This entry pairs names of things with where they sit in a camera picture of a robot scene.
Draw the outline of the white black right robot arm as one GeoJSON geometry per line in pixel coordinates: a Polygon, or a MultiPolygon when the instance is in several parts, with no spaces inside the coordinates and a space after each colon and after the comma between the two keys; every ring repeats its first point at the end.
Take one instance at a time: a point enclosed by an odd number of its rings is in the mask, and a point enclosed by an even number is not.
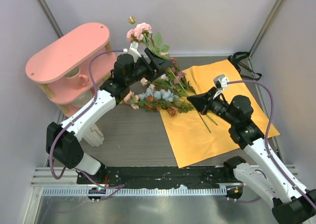
{"type": "Polygon", "coordinates": [[[224,163],[225,180],[239,180],[248,185],[269,205],[280,224],[301,224],[316,215],[316,191],[307,189],[265,143],[264,134],[251,119],[253,108],[248,97],[237,95],[227,102],[221,91],[213,87],[187,100],[200,114],[212,112],[229,123],[233,142],[263,171],[257,173],[236,156],[224,163]]]}

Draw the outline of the mauve rose flower stem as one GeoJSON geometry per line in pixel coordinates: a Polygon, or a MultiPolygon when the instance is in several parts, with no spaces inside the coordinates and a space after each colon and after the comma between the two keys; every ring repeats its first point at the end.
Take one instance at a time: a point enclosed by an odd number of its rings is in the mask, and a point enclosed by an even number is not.
{"type": "Polygon", "coordinates": [[[186,78],[186,73],[180,70],[176,58],[170,58],[172,66],[167,69],[167,77],[171,85],[179,88],[182,93],[193,93],[196,94],[195,89],[191,86],[190,81],[186,78]]]}

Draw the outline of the white ribbed ceramic vase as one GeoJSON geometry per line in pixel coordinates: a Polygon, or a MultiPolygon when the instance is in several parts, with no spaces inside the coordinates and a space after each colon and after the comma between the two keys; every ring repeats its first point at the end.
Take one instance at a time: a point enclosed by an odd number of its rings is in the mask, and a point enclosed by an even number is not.
{"type": "Polygon", "coordinates": [[[93,124],[83,136],[83,139],[92,147],[98,147],[103,144],[104,135],[96,124],[93,124]]]}

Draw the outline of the orange yellow wrapping paper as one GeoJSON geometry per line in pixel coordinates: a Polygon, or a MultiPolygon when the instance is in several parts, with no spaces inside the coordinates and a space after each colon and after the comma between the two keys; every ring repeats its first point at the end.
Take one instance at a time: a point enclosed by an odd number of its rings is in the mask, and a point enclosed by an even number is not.
{"type": "MultiPolygon", "coordinates": [[[[227,59],[192,66],[185,69],[184,73],[198,94],[211,89],[215,85],[214,78],[221,74],[230,81],[241,80],[238,71],[227,59]]],[[[170,116],[167,111],[161,110],[160,115],[180,168],[239,148],[228,132],[230,125],[211,113],[200,117],[197,111],[189,111],[170,116]]]]}

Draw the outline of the rust brown rose stem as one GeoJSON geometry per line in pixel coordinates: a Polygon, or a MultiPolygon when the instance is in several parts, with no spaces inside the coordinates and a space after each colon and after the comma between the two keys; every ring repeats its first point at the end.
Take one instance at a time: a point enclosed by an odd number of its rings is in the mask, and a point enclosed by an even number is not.
{"type": "Polygon", "coordinates": [[[164,99],[155,99],[151,95],[144,99],[143,107],[147,111],[153,112],[165,110],[171,117],[180,113],[188,113],[195,110],[193,105],[184,97],[172,98],[172,101],[169,101],[164,99]]]}

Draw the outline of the pink mug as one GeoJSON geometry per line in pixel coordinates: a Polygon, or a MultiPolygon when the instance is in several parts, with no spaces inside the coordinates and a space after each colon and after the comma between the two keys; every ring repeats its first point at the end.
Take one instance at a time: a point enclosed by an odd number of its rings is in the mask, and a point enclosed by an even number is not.
{"type": "Polygon", "coordinates": [[[76,90],[79,90],[87,85],[89,77],[81,73],[80,67],[77,66],[64,76],[66,84],[76,90]]]}

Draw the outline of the blue flower stem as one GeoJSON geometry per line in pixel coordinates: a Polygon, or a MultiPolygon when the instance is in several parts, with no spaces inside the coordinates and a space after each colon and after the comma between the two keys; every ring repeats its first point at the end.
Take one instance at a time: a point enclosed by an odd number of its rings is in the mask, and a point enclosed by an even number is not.
{"type": "Polygon", "coordinates": [[[174,93],[169,89],[156,90],[153,87],[148,87],[146,91],[139,94],[138,97],[139,99],[135,104],[139,107],[160,107],[161,109],[176,107],[179,110],[194,110],[194,107],[187,101],[185,96],[174,93]]]}

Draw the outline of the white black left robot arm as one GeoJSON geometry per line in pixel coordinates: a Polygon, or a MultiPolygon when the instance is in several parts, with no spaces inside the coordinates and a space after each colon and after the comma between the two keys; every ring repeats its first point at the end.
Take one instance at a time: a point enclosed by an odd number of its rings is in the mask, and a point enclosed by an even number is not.
{"type": "Polygon", "coordinates": [[[64,169],[76,169],[95,184],[104,180],[104,165],[86,154],[80,141],[95,122],[123,101],[131,85],[142,78],[152,82],[173,65],[170,60],[155,55],[148,48],[145,54],[147,59],[134,48],[124,49],[117,57],[110,77],[100,87],[93,85],[94,97],[67,120],[60,124],[49,124],[46,151],[50,171],[55,179],[62,177],[53,168],[53,161],[57,160],[63,164],[64,169]]]}

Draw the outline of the pink rose flower stem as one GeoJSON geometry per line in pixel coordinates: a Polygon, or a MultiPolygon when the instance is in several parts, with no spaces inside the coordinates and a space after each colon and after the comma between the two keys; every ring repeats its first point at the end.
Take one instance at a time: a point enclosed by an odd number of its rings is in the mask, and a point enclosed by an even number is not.
{"type": "Polygon", "coordinates": [[[163,44],[161,33],[153,33],[151,25],[146,22],[136,24],[136,20],[132,16],[129,17],[128,22],[133,25],[133,28],[126,34],[128,42],[143,44],[155,55],[169,61],[171,60],[169,54],[170,46],[163,44]]]}

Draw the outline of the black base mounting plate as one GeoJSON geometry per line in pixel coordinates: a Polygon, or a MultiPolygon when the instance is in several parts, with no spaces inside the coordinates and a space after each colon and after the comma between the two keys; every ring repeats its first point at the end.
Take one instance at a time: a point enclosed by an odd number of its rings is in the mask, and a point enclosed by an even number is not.
{"type": "Polygon", "coordinates": [[[124,185],[127,189],[188,189],[218,188],[221,183],[240,183],[224,167],[216,166],[155,166],[104,167],[89,177],[110,187],[124,185]]]}

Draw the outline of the pink three-tier shelf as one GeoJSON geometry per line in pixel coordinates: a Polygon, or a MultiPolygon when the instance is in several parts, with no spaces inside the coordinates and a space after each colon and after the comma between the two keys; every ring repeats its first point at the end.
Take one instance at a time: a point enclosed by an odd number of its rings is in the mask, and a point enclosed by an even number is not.
{"type": "Polygon", "coordinates": [[[79,66],[82,74],[92,75],[97,86],[101,86],[117,59],[110,52],[109,39],[105,25],[82,24],[33,55],[26,64],[26,75],[65,116],[71,117],[79,111],[72,102],[88,90],[93,92],[93,85],[89,78],[85,87],[76,90],[66,84],[64,76],[79,66]]]}

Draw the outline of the beige bowl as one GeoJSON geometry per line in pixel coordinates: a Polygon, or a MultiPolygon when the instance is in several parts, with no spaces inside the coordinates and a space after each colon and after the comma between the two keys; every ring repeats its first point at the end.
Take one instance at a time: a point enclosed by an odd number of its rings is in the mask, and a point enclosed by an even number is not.
{"type": "Polygon", "coordinates": [[[86,91],[82,95],[80,95],[76,100],[72,102],[74,107],[83,107],[85,106],[93,97],[93,94],[90,90],[86,91]]]}

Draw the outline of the peach rose flower stem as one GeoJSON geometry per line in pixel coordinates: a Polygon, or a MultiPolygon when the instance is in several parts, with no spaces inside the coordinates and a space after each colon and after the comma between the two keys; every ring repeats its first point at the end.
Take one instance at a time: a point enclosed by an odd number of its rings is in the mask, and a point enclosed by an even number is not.
{"type": "Polygon", "coordinates": [[[143,86],[146,86],[147,88],[148,87],[153,87],[155,88],[156,90],[158,89],[164,89],[164,90],[171,90],[172,92],[174,93],[177,93],[177,94],[180,94],[182,96],[185,96],[186,98],[190,95],[195,95],[193,93],[182,93],[179,88],[176,88],[174,86],[171,85],[170,81],[168,80],[169,78],[167,77],[167,73],[166,74],[163,74],[160,78],[156,79],[155,81],[153,82],[149,82],[148,80],[146,79],[142,79],[141,80],[141,84],[143,86]]]}

